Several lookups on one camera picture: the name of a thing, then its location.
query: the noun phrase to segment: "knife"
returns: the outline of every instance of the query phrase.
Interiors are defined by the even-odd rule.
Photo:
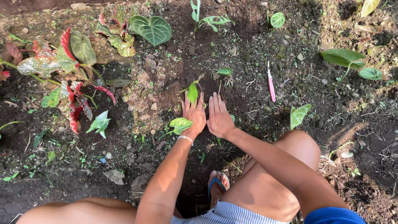
[[[269,61],[268,61],[268,85],[269,85],[269,92],[271,94],[271,99],[272,102],[275,102],[275,90],[273,88],[273,84],[272,84],[272,76],[271,76],[271,70],[269,69]]]

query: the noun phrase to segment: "leg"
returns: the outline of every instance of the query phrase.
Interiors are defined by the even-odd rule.
[[[18,224],[134,224],[137,210],[129,203],[109,198],[85,198],[74,203],[49,203],[27,211]]]
[[[317,143],[303,131],[290,131],[275,146],[316,170],[320,159]],[[250,159],[243,176],[221,198],[274,220],[289,222],[300,209],[296,197]]]

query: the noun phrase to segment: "blue and white striped shorts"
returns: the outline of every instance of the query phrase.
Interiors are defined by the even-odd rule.
[[[262,216],[235,204],[218,201],[206,214],[183,219],[173,216],[171,224],[288,224]]]

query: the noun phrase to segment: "heart-shaped leaf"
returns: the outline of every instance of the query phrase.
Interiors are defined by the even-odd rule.
[[[230,75],[230,74],[232,74],[233,72],[234,72],[234,71],[233,71],[232,69],[230,69],[230,68],[228,68],[228,67],[224,67],[224,68],[218,70],[216,73],[222,74],[222,75]]]
[[[282,12],[277,12],[271,17],[271,25],[275,28],[280,28],[285,23],[285,17]]]
[[[292,107],[290,110],[290,130],[299,126],[302,120],[307,115],[308,111],[311,109],[311,104],[301,106],[299,108]]]
[[[383,73],[374,68],[365,68],[359,71],[358,75],[364,79],[380,80],[383,78]]]
[[[363,3],[361,10],[361,17],[365,17],[373,12],[373,10],[376,9],[379,3],[380,0],[365,0],[365,3]]]
[[[325,61],[344,67],[350,66],[354,69],[360,69],[365,65],[362,61],[357,61],[359,59],[364,59],[365,55],[356,51],[350,51],[347,49],[328,49],[322,51],[321,55]]]
[[[176,118],[170,122],[170,127],[173,127],[173,132],[176,135],[179,135],[183,130],[192,127],[192,124],[193,121],[187,120],[185,118]]]
[[[79,31],[70,33],[70,47],[73,55],[83,64],[94,65],[97,63],[96,54],[91,47],[91,42],[86,35]]]
[[[147,20],[144,16],[133,16],[129,21],[129,30],[138,33],[154,46],[172,37],[172,28],[162,17],[153,16]]]

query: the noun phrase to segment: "white bracelet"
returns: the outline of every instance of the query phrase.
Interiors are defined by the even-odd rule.
[[[179,136],[179,137],[177,138],[177,140],[180,139],[180,138],[186,138],[186,139],[188,139],[189,141],[192,142],[192,146],[193,146],[193,141],[192,141],[192,139],[188,138],[187,136]]]

